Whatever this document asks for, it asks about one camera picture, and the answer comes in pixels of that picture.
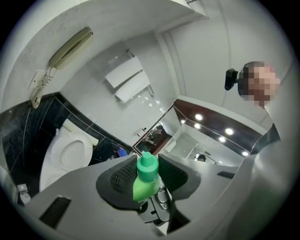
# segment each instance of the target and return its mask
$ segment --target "wall-mounted phone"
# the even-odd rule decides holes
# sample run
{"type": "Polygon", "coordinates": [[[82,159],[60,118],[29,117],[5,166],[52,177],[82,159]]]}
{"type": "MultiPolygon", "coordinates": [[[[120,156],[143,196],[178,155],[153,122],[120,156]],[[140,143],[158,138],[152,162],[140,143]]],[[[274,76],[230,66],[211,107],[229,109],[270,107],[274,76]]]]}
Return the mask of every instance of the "wall-mounted phone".
{"type": "Polygon", "coordinates": [[[50,59],[49,68],[41,80],[40,84],[34,89],[31,102],[34,108],[40,104],[44,89],[54,77],[56,70],[63,69],[72,60],[74,60],[80,53],[82,53],[92,42],[93,32],[87,27],[73,36],[67,43],[65,43],[50,59]]]}

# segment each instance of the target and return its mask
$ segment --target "black tile wall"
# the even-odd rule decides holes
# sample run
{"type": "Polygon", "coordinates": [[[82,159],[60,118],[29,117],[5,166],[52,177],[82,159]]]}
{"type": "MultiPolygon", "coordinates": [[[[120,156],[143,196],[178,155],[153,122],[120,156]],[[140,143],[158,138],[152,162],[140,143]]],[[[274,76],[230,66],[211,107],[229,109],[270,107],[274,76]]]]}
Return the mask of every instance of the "black tile wall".
{"type": "Polygon", "coordinates": [[[16,185],[25,183],[31,197],[39,192],[39,177],[45,153],[66,119],[99,140],[93,148],[90,165],[115,156],[119,147],[132,148],[74,108],[60,93],[42,98],[33,109],[31,102],[19,104],[0,116],[3,149],[10,174],[16,185]]]}

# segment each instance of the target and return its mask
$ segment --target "toilet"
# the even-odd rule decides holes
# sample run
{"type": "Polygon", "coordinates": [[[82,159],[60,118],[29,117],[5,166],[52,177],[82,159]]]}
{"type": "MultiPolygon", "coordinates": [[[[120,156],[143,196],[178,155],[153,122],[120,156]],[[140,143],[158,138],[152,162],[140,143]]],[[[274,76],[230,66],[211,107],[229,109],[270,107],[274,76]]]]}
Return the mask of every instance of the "toilet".
{"type": "Polygon", "coordinates": [[[39,191],[53,184],[70,171],[89,165],[93,145],[98,139],[87,134],[70,120],[66,119],[52,139],[42,166],[39,191]]]}

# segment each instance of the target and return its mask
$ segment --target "toilet seat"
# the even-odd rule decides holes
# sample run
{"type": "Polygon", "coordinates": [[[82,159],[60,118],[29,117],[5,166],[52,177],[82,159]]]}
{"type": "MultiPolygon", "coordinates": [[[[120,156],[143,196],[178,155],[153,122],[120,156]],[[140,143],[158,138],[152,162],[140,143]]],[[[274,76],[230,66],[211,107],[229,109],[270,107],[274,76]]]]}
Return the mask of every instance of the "toilet seat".
{"type": "Polygon", "coordinates": [[[70,132],[60,136],[54,143],[50,157],[53,166],[72,171],[89,165],[93,146],[83,133],[70,132]]]}

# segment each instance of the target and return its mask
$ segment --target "bottle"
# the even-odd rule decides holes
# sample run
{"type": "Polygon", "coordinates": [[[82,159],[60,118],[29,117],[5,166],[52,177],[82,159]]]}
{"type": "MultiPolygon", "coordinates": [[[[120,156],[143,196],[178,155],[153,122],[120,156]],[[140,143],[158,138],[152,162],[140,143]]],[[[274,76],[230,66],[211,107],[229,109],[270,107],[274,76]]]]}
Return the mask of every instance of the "bottle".
{"type": "Polygon", "coordinates": [[[133,184],[133,200],[142,201],[156,194],[160,187],[158,159],[149,152],[137,160],[138,176],[133,184]]]}

